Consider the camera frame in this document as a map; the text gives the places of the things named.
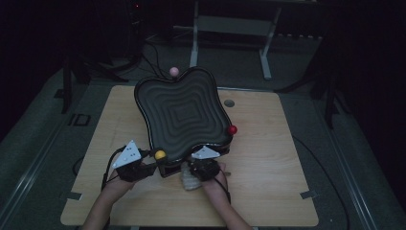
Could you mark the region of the beige fluffy cloth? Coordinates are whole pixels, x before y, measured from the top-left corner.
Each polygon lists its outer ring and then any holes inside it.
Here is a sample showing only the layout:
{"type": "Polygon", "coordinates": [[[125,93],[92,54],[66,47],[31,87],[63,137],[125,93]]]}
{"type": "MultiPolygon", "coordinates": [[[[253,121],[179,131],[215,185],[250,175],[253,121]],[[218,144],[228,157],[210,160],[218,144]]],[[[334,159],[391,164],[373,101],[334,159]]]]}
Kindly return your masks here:
{"type": "Polygon", "coordinates": [[[194,174],[188,163],[181,165],[181,181],[186,191],[193,191],[201,187],[201,181],[194,174]]]}

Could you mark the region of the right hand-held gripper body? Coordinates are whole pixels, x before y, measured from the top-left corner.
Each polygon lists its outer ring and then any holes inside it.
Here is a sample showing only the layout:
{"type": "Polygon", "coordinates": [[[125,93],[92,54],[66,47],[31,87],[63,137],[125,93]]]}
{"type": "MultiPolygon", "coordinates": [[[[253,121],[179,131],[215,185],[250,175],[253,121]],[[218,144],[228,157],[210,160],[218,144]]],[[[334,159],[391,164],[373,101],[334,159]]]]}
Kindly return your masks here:
{"type": "Polygon", "coordinates": [[[200,181],[208,181],[215,178],[220,172],[220,167],[216,161],[216,158],[219,156],[220,154],[217,151],[208,147],[203,147],[194,152],[188,163],[191,174],[200,181]]]}

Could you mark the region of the dark equipment tower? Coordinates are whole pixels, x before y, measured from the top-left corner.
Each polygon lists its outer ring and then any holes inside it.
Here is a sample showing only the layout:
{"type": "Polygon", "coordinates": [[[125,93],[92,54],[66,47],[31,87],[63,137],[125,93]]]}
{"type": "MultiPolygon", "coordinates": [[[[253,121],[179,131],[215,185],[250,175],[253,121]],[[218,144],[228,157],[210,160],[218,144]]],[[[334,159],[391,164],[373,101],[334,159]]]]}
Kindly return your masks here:
{"type": "Polygon", "coordinates": [[[128,19],[127,54],[132,61],[138,62],[145,43],[145,1],[125,0],[128,19]]]}

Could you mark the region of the person's left hand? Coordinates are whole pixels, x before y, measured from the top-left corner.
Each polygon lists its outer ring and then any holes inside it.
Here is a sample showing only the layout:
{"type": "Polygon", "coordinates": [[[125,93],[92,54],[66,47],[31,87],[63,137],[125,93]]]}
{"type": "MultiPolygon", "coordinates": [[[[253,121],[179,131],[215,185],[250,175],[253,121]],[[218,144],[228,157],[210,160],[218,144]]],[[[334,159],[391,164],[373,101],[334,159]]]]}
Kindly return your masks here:
{"type": "Polygon", "coordinates": [[[134,185],[134,182],[121,180],[117,171],[114,170],[107,179],[102,191],[110,196],[121,197],[130,191],[134,185]]]}

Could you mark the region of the black metal stand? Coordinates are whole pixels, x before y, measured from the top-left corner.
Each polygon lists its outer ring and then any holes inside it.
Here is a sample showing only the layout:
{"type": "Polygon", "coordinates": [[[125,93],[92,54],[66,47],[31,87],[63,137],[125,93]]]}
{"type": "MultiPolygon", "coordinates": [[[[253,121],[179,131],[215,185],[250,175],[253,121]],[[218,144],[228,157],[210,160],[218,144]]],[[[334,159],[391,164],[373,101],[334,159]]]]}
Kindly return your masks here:
{"type": "Polygon", "coordinates": [[[314,82],[310,90],[310,97],[313,100],[321,100],[326,95],[324,120],[329,128],[333,128],[332,115],[336,111],[334,101],[337,97],[339,78],[345,70],[345,54],[346,42],[343,40],[343,33],[339,30],[328,30],[307,65],[302,78],[283,88],[276,89],[275,93],[289,93],[314,82]]]}

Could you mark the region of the metal floor rail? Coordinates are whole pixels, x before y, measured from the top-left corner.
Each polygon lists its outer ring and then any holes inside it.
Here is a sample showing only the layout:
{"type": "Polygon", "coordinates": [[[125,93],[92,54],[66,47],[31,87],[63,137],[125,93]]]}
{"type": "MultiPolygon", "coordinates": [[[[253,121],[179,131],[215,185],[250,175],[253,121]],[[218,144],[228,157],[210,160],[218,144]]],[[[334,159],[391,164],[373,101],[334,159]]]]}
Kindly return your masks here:
{"type": "Polygon", "coordinates": [[[44,93],[0,143],[0,230],[78,229],[60,218],[109,91],[81,88],[66,114],[44,93]]]}
{"type": "Polygon", "coordinates": [[[334,152],[337,157],[338,167],[340,169],[341,175],[345,181],[347,189],[350,194],[353,206],[358,214],[358,217],[363,225],[364,230],[378,230],[376,221],[372,216],[371,210],[366,202],[366,199],[360,190],[359,184],[357,183],[350,164],[344,154],[343,149],[339,145],[338,138],[332,129],[327,129],[328,138],[334,148],[334,152]]]}

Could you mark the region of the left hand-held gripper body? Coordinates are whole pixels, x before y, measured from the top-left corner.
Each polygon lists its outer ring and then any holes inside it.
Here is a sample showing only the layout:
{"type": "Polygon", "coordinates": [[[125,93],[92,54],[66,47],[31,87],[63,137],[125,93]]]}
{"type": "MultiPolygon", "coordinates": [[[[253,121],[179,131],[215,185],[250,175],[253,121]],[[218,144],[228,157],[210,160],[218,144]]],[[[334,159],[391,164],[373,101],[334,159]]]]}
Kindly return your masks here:
{"type": "Polygon", "coordinates": [[[140,149],[131,140],[125,147],[119,150],[120,155],[112,164],[121,180],[135,182],[152,176],[149,172],[150,164],[144,164],[140,149]]]}

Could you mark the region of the person's right hand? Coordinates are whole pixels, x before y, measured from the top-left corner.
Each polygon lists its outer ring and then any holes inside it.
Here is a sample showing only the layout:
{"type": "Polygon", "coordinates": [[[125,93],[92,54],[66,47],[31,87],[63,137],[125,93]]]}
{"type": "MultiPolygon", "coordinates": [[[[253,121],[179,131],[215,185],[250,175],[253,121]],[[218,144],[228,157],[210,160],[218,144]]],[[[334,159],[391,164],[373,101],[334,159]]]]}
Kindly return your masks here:
{"type": "Polygon", "coordinates": [[[201,183],[203,189],[207,194],[213,195],[217,192],[228,191],[228,183],[225,174],[226,165],[224,163],[219,163],[218,166],[219,173],[214,178],[201,183]]]}

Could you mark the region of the white metal stand frame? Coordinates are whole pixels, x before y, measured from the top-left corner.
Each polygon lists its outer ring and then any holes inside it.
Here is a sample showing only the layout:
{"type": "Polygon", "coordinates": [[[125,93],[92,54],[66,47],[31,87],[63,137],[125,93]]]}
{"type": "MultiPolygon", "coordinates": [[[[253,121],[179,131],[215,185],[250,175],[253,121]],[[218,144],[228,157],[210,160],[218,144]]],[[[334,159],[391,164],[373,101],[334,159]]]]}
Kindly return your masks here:
{"type": "Polygon", "coordinates": [[[259,61],[263,78],[266,81],[270,81],[272,74],[267,55],[275,35],[282,8],[275,8],[272,12],[273,18],[271,20],[259,20],[223,15],[208,15],[203,13],[202,7],[203,0],[193,0],[193,19],[191,26],[192,50],[189,66],[195,67],[198,64],[198,34],[200,32],[261,36],[265,38],[265,43],[259,49],[259,61]]]}

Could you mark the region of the black wavy two-tier tray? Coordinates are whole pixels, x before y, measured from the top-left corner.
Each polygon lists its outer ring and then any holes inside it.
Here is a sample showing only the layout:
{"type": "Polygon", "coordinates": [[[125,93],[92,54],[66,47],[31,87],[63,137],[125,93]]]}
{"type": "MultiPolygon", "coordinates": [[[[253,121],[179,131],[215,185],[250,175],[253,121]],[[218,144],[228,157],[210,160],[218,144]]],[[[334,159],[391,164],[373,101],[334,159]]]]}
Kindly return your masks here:
{"type": "Polygon", "coordinates": [[[192,67],[173,80],[140,80],[134,99],[147,124],[149,145],[167,155],[159,167],[163,177],[180,172],[182,163],[204,147],[221,155],[230,151],[237,129],[206,69],[192,67]]]}

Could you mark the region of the black tripod stand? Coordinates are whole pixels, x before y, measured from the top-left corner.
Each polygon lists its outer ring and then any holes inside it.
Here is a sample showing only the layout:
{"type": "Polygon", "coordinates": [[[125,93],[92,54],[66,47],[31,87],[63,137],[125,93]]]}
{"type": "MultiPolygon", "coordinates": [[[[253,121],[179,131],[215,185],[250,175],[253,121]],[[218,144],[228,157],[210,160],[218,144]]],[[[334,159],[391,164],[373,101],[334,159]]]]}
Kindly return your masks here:
{"type": "Polygon", "coordinates": [[[123,79],[117,75],[117,72],[129,69],[132,66],[132,62],[127,64],[107,68],[97,63],[90,57],[86,57],[82,54],[69,54],[62,65],[62,88],[58,89],[55,93],[56,98],[63,100],[62,114],[66,114],[69,110],[73,100],[73,80],[75,77],[80,84],[88,84],[91,81],[91,76],[88,72],[89,69],[100,73],[103,77],[119,82],[127,82],[127,79],[123,79]]]}

